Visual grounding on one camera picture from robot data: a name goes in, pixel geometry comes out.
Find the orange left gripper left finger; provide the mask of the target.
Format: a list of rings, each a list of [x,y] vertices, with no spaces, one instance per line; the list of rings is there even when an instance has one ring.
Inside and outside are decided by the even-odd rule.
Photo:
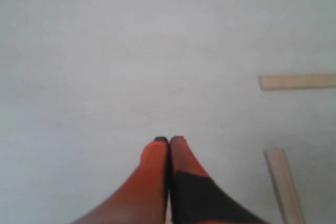
[[[165,223],[168,162],[168,140],[156,137],[121,187],[74,223]]]

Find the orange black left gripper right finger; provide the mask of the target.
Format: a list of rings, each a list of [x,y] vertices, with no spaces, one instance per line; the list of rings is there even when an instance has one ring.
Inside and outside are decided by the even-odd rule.
[[[266,223],[228,196],[183,136],[170,140],[173,223]]]

